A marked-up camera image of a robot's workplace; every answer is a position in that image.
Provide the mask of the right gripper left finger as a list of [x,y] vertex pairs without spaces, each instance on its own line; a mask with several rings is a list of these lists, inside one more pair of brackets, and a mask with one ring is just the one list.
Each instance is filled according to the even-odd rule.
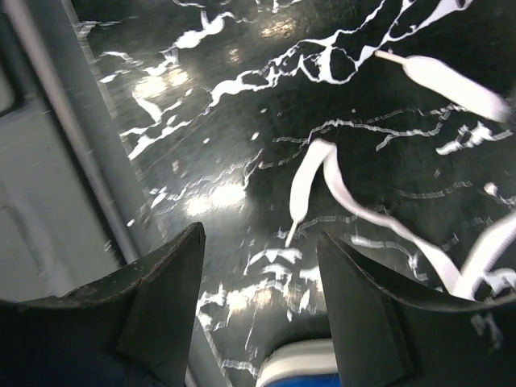
[[183,385],[205,244],[192,223],[67,296],[2,302],[2,385]]

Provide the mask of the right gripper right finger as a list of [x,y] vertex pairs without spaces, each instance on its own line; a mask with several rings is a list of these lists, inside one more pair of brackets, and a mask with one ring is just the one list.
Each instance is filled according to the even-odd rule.
[[327,233],[317,255],[342,385],[514,385],[514,298],[441,293]]

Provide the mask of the blue canvas sneaker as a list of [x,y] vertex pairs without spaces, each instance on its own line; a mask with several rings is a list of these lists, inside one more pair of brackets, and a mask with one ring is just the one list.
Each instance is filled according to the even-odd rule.
[[256,386],[340,386],[333,343],[310,339],[280,347],[261,365]]

